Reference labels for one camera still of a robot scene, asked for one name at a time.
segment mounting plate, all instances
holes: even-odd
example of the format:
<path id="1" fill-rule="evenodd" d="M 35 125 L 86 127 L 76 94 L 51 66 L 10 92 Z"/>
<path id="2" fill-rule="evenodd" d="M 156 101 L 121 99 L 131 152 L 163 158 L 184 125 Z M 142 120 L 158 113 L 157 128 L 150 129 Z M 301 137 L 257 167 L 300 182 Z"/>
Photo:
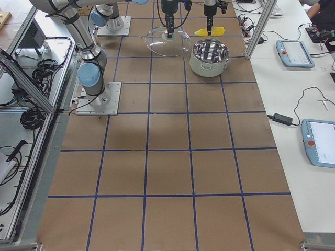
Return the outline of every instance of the mounting plate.
<path id="1" fill-rule="evenodd" d="M 91 106 L 86 105 L 88 103 L 87 99 L 79 100 L 78 107 L 81 107 L 76 110 L 77 115 L 93 116 L 93 115 L 117 115 L 120 101 L 121 93 L 121 82 L 108 82 L 106 88 L 109 89 L 111 93 L 111 100 L 106 105 L 101 106 Z M 86 91 L 82 89 L 81 96 L 85 96 Z"/>
<path id="2" fill-rule="evenodd" d="M 130 21 L 131 21 L 131 17 L 121 17 L 123 22 L 124 22 L 124 26 L 115 31 L 115 32 L 111 32 L 110 30 L 108 30 L 106 28 L 106 26 L 100 27 L 98 30 L 98 37 L 117 37 L 117 36 L 128 36 L 129 35 L 129 30 L 130 30 Z"/>

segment black cable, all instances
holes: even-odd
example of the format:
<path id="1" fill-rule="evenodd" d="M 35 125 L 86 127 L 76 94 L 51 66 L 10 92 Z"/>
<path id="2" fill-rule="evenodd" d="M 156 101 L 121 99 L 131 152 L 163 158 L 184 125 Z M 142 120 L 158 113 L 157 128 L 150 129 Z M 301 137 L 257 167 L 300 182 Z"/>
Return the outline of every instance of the black cable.
<path id="1" fill-rule="evenodd" d="M 10 101 L 8 101 L 6 103 L 2 103 L 2 104 L 0 104 L 0 106 L 4 106 L 4 107 L 9 106 L 9 105 L 15 103 L 16 100 L 17 100 L 17 95 L 14 94 Z"/>
<path id="2" fill-rule="evenodd" d="M 30 152 L 29 152 L 29 157 L 27 159 L 27 163 L 26 163 L 25 167 L 23 168 L 23 170 L 21 172 L 20 180 L 19 180 L 18 185 L 16 186 L 16 192 L 15 192 L 15 195 L 13 197 L 13 200 L 8 203 L 8 206 L 5 209 L 0 210 L 0 216 L 5 215 L 6 213 L 8 213 L 11 210 L 11 208 L 13 207 L 13 205 L 15 204 L 15 202 L 16 202 L 16 199 L 17 199 L 17 197 L 19 195 L 19 191 L 21 189 L 22 183 L 24 181 L 25 174 L 26 174 L 27 169 L 29 167 L 30 160 L 32 158 L 32 152 L 33 152 L 33 150 L 35 148 L 35 145 L 36 145 L 36 139 L 39 136 L 39 134 L 41 132 L 41 129 L 42 129 L 42 127 L 40 127 L 40 129 L 38 130 L 37 136 L 34 137 L 34 140 L 33 140 L 33 143 L 31 145 Z"/>
<path id="3" fill-rule="evenodd" d="M 246 10 L 246 9 L 242 8 L 242 6 L 241 6 L 237 1 L 236 1 L 236 3 L 237 3 L 237 5 L 238 5 L 242 10 L 240 10 L 240 9 L 235 9 L 235 8 L 234 8 L 235 10 L 238 10 L 238 11 L 240 11 L 240 12 L 252 13 L 252 14 L 262 14 L 261 12 L 254 12 L 254 11 L 256 11 L 256 10 L 262 8 L 263 4 L 261 4 L 261 6 L 258 7 L 258 8 L 256 8 L 256 9 Z"/>
<path id="4" fill-rule="evenodd" d="M 29 59 L 34 59 L 36 61 L 42 61 L 43 59 L 36 59 L 36 58 L 33 58 L 31 56 L 26 56 L 26 55 L 22 55 L 22 54 L 19 54 L 19 53 L 14 53 L 15 56 L 23 56 L 24 58 L 29 58 Z"/>
<path id="5" fill-rule="evenodd" d="M 90 9 L 90 12 L 88 13 L 88 18 L 87 18 L 87 29 L 88 29 L 88 33 L 91 34 L 90 32 L 90 15 L 91 15 L 91 12 L 94 8 L 94 5 L 92 5 L 91 9 Z"/>
<path id="6" fill-rule="evenodd" d="M 188 10 L 188 11 L 187 11 L 184 20 L 181 22 L 180 25 L 178 25 L 177 27 L 174 27 L 175 29 L 181 27 L 181 26 L 186 22 L 186 20 L 187 20 L 187 18 L 188 18 L 188 15 L 189 15 L 189 12 L 190 12 L 190 11 L 191 11 L 191 10 Z M 162 20 L 162 17 L 161 17 L 161 14 L 160 14 L 160 11 L 159 11 L 159 2 L 158 2 L 158 0 L 157 0 L 157 14 L 158 14 L 158 17 L 159 17 L 159 20 L 160 20 L 161 24 L 162 24 L 163 26 L 167 27 L 167 24 L 164 24 L 164 22 L 163 22 L 163 20 Z"/>
<path id="7" fill-rule="evenodd" d="M 50 77 L 50 80 L 49 80 L 49 82 L 50 82 L 49 92 L 47 93 L 47 96 L 49 97 L 54 77 L 56 76 L 57 72 L 61 69 L 61 67 L 63 67 L 63 65 L 65 64 L 66 60 L 68 59 L 69 49 L 72 46 L 72 40 L 69 37 L 47 37 L 47 39 L 66 39 L 66 40 L 68 40 L 70 42 L 70 45 L 69 45 L 69 47 L 68 47 L 68 49 L 66 51 L 65 58 L 64 58 L 63 62 L 60 63 L 58 66 L 56 66 L 55 69 L 53 69 L 53 73 L 52 73 L 52 75 Z"/>
<path id="8" fill-rule="evenodd" d="M 65 18 L 66 20 L 70 20 L 67 16 L 65 16 L 65 15 L 61 15 L 61 14 L 54 14 L 54 16 L 60 16 L 60 17 Z M 84 39 L 83 35 L 80 33 L 80 31 L 78 30 L 77 26 L 74 25 L 74 23 L 71 23 L 71 25 L 76 29 L 76 31 L 78 32 L 79 36 L 80 36 L 81 39 L 83 40 L 85 46 L 88 48 L 88 45 L 86 44 L 85 39 Z"/>
<path id="9" fill-rule="evenodd" d="M 19 65 L 19 63 L 11 56 L 9 55 L 7 52 L 5 52 L 4 50 L 0 49 L 0 54 L 2 54 L 3 56 L 5 56 L 7 59 L 11 60 L 17 67 L 18 69 L 31 81 L 32 84 L 34 84 L 37 89 L 43 93 L 39 88 L 38 88 L 38 85 L 37 83 L 23 70 L 23 68 L 21 67 L 21 65 Z M 6 69 L 7 73 L 11 75 L 12 79 L 14 80 L 16 86 L 19 88 L 19 89 L 22 89 L 19 87 L 18 85 L 18 82 L 16 81 L 16 78 L 15 78 L 15 75 L 14 73 L 11 71 L 11 69 L 5 64 L 3 63 L 2 61 L 0 61 L 0 64 Z"/>
<path id="10" fill-rule="evenodd" d="M 22 113 L 20 123 L 25 129 L 35 130 L 43 125 L 46 114 L 43 113 L 42 108 L 32 107 Z"/>
<path id="11" fill-rule="evenodd" d="M 310 54 L 310 56 L 311 56 L 312 58 L 321 58 L 321 57 L 323 57 L 323 56 L 327 56 L 326 54 L 329 54 L 329 53 L 330 53 L 330 52 L 327 51 L 327 52 L 318 53 L 318 54 Z"/>
<path id="12" fill-rule="evenodd" d="M 54 70 L 57 68 L 58 62 L 53 59 L 44 59 L 37 63 L 36 69 L 32 72 L 32 79 L 37 83 L 46 97 L 51 92 L 51 82 L 49 77 L 53 76 Z"/>
<path id="13" fill-rule="evenodd" d="M 310 23 L 310 22 L 307 22 L 307 23 L 305 23 L 305 24 L 299 25 L 299 27 L 298 27 L 299 37 L 298 37 L 297 39 L 287 39 L 287 38 L 284 38 L 284 37 L 282 37 L 282 35 L 280 35 L 278 32 L 273 31 L 273 30 L 265 30 L 265 31 L 263 31 L 263 33 L 264 33 L 264 32 L 272 32 L 272 33 L 275 33 L 275 34 L 277 34 L 278 36 L 280 36 L 280 38 L 282 38 L 283 40 L 287 40 L 287 41 L 298 41 L 298 40 L 300 39 L 300 37 L 302 36 L 302 32 L 300 31 L 300 28 L 301 28 L 303 25 L 311 25 L 311 23 Z"/>
<path id="14" fill-rule="evenodd" d="M 302 98 L 304 97 L 305 91 L 310 90 L 310 89 L 316 89 L 316 90 L 318 90 L 318 91 L 321 93 L 321 95 L 322 95 L 322 97 L 323 97 L 324 100 L 329 101 L 329 102 L 331 102 L 333 105 L 335 105 L 335 102 L 333 102 L 333 101 L 331 101 L 330 99 L 326 98 L 326 97 L 324 96 L 323 92 L 322 92 L 318 87 L 316 87 L 316 86 L 312 86 L 312 87 L 309 87 L 309 88 L 304 89 L 304 90 L 303 90 L 303 94 L 302 94 L 302 96 L 299 98 L 298 103 L 297 103 L 296 107 L 295 107 L 294 110 L 293 110 L 294 114 L 297 116 L 298 121 L 299 121 L 298 124 L 293 124 L 293 123 L 292 123 L 292 125 L 294 125 L 294 126 L 299 126 L 299 125 L 300 125 L 300 118 L 299 118 L 298 114 L 296 113 L 296 109 L 298 108 L 300 101 L 301 101 Z"/>
<path id="15" fill-rule="evenodd" d="M 88 103 L 86 103 L 86 104 L 84 104 L 84 105 L 82 105 L 82 106 L 79 106 L 79 107 L 77 107 L 77 108 L 72 109 L 72 110 L 69 112 L 69 115 L 71 115 L 72 112 L 74 112 L 75 110 L 77 110 L 77 109 L 79 109 L 79 108 L 82 108 L 82 107 L 84 107 L 84 106 L 88 106 L 88 105 L 91 104 L 95 99 L 97 99 L 97 97 L 98 97 L 98 95 L 95 96 L 94 99 L 92 99 L 90 102 L 88 102 Z"/>
<path id="16" fill-rule="evenodd" d="M 56 12 L 51 13 L 51 14 L 47 14 L 46 17 L 52 17 L 52 16 L 57 16 L 59 13 L 61 13 L 63 10 L 65 10 L 66 8 L 68 8 L 70 6 L 70 4 L 65 5 L 63 8 L 61 9 L 55 9 Z"/>

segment power adapter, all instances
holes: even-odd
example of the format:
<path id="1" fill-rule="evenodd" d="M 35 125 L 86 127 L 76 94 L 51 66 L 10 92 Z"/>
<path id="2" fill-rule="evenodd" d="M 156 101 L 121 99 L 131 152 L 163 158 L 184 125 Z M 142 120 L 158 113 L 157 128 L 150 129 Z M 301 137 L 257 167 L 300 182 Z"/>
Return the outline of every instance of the power adapter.
<path id="1" fill-rule="evenodd" d="M 262 38 L 262 37 L 260 37 L 260 39 L 258 40 L 258 44 L 262 44 L 262 43 L 264 43 L 264 42 L 265 42 L 265 39 Z"/>
<path id="2" fill-rule="evenodd" d="M 292 124 L 293 119 L 278 113 L 275 113 L 274 115 L 267 115 L 268 118 L 272 119 L 275 122 L 285 124 L 287 126 L 290 126 Z"/>

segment white pot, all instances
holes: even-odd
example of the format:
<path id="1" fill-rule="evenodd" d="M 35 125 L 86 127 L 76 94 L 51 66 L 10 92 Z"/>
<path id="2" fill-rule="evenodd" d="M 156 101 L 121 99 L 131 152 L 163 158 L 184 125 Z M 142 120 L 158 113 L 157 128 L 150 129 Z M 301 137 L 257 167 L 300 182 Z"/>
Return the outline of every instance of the white pot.
<path id="1" fill-rule="evenodd" d="M 189 65 L 202 77 L 215 77 L 228 67 L 228 47 L 216 38 L 200 40 L 193 45 Z"/>

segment table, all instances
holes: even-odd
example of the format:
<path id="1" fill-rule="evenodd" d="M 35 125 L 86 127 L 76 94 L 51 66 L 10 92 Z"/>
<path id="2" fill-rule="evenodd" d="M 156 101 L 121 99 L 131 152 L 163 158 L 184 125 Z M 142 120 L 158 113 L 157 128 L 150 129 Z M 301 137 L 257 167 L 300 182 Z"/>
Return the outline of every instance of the table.
<path id="1" fill-rule="evenodd" d="M 278 0 L 277 5 L 284 12 L 281 19 L 270 19 L 265 30 L 273 30 L 284 38 L 297 39 L 299 36 L 298 26 L 310 23 L 304 9 L 298 0 Z M 255 9 L 255 5 L 243 4 L 246 9 Z M 259 18 L 258 14 L 247 14 L 253 21 Z M 311 54 L 321 51 L 319 44 L 313 44 L 305 32 L 303 26 L 300 28 L 303 41 Z M 302 91 L 311 86 L 320 88 L 324 95 L 335 100 L 334 81 L 330 77 L 333 58 L 326 55 L 321 58 L 313 58 L 315 67 L 313 69 L 289 69 L 283 66 L 275 49 L 275 43 L 281 39 L 278 35 L 270 32 L 265 33 L 269 40 L 258 45 L 251 57 L 252 67 L 261 92 L 264 106 L 268 115 L 280 113 L 293 117 L 294 123 L 297 118 L 293 113 Z M 297 112 L 300 119 L 335 119 L 335 107 L 329 105 L 326 110 L 320 93 L 311 89 L 305 92 L 305 97 L 300 102 Z M 276 122 L 270 122 L 275 142 L 284 167 L 290 191 L 294 200 L 301 227 L 305 233 L 335 233 L 335 169 L 312 166 L 305 154 L 302 144 L 300 127 L 287 127 Z"/>

